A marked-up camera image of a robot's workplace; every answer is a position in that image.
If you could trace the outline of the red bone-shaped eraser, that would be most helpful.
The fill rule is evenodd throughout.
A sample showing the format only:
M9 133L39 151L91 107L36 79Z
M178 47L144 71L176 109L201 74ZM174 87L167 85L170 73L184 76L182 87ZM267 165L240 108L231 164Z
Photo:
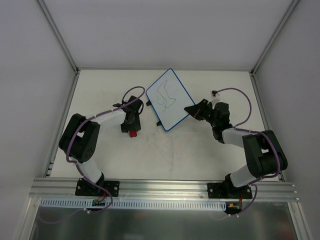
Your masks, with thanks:
M135 130L132 130L132 131L130 131L129 132L129 136L131 137L131 138L135 138L135 137L137 137L137 132L135 131Z

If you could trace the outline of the blue-framed whiteboard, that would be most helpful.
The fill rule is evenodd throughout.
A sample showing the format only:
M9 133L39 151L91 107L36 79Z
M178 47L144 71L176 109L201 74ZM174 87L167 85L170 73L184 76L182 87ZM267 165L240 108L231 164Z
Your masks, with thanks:
M186 87L171 68L152 83L145 94L166 132L188 117L186 107L195 105Z

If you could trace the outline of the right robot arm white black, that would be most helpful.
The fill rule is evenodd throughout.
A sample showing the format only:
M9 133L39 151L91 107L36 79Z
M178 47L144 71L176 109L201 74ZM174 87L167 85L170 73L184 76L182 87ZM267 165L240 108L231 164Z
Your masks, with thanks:
M206 121L212 127L213 137L221 144L243 148L246 164L225 176L214 192L235 198L248 184L265 177L276 177L288 167L288 160L272 130L262 132L241 130L230 123L229 105L212 104L206 99L187 106L184 110L198 121Z

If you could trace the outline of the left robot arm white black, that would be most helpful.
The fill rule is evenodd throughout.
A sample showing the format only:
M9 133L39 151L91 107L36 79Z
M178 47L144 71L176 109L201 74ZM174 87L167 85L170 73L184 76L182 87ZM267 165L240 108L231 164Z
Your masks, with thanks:
M101 194L105 188L105 177L92 159L99 133L120 126L122 133L136 137L141 130L140 114L143 109L143 101L132 95L128 101L114 104L113 109L105 114L89 118L76 113L69 120L58 147L65 153L67 161L76 165L93 195Z

